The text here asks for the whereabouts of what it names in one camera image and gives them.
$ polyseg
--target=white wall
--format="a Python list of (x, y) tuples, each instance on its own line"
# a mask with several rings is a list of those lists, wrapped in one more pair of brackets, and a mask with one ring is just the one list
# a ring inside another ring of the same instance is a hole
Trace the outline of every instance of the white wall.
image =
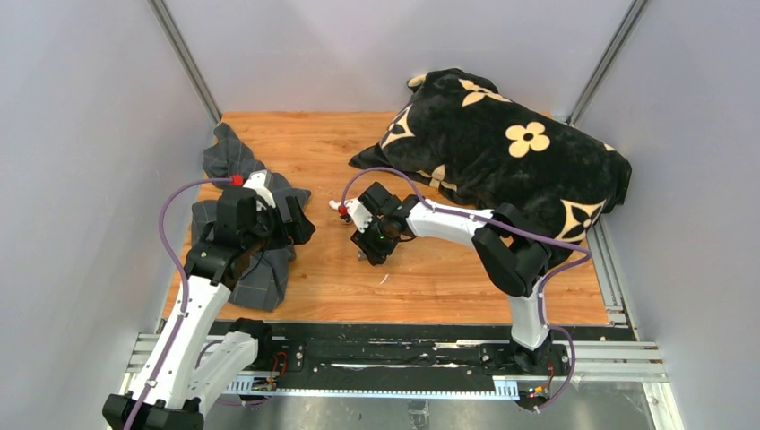
[(145, 1), (4, 0), (0, 77), (0, 427), (103, 428), (212, 124)]
[(606, 216), (688, 429), (757, 428), (760, 3), (652, 1), (580, 128), (634, 174)]
[(220, 109), (397, 110), (461, 67), (566, 115), (630, 0), (168, 0)]

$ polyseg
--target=fuzzy black fabric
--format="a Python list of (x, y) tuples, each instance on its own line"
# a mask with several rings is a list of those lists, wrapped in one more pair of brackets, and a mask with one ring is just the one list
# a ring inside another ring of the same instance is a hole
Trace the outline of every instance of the fuzzy black fabric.
[[(446, 69), (407, 86), (409, 103), (351, 166), (398, 169), (479, 209), (511, 203), (537, 233), (574, 244), (625, 200), (631, 165), (622, 155), (501, 96), (492, 81)], [(570, 253), (554, 248), (549, 265)]]

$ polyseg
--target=dark gray fabric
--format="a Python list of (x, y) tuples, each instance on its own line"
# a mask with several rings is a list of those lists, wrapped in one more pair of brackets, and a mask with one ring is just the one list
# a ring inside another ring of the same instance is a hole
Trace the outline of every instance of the dark gray fabric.
[[(255, 159), (254, 153), (242, 143), (229, 125), (221, 123), (214, 130), (218, 142), (203, 152), (203, 170), (210, 177), (226, 177), (230, 175), (250, 176), (255, 171), (264, 170), (266, 166), (261, 160)], [(270, 173), (269, 190), (272, 191), (277, 209), (284, 219), (289, 219), (289, 210), (285, 198), (295, 196), (302, 208), (306, 208), (311, 197), (309, 190), (293, 188), (288, 179), (279, 173)], [(203, 229), (216, 221), (215, 200), (197, 202), (192, 207), (193, 223), (191, 226), (191, 242), (198, 243)], [(285, 299), (288, 286), (289, 263), (296, 259), (293, 245), (282, 249), (264, 252), (261, 264), (252, 270), (261, 253), (251, 256), (248, 272), (244, 273), (229, 297), (229, 302), (249, 309), (273, 311)]]

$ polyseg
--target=wooden tabletop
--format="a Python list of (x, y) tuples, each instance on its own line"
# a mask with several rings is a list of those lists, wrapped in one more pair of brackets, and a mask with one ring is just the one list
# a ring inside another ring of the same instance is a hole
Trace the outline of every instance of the wooden tabletop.
[[(470, 248), (434, 238), (399, 244), (384, 265), (357, 258), (346, 226), (330, 209), (358, 170), (351, 156), (382, 137), (394, 112), (232, 112), (222, 121), (235, 130), (272, 172), (293, 186), (312, 191), (305, 212), (316, 226), (312, 240), (296, 247), (285, 300), (273, 312), (225, 304), (220, 319), (394, 323), (509, 323), (506, 295), (491, 284)], [(356, 197), (374, 181), (403, 200), (411, 189), (386, 173), (373, 172), (352, 186)], [(419, 185), (426, 197), (451, 204), (437, 190)], [(204, 185), (199, 200), (221, 192)], [(190, 246), (187, 235), (181, 260)], [(176, 274), (164, 309), (177, 297)], [(550, 321), (563, 324), (609, 322), (599, 282), (590, 262), (556, 276), (548, 284)]]

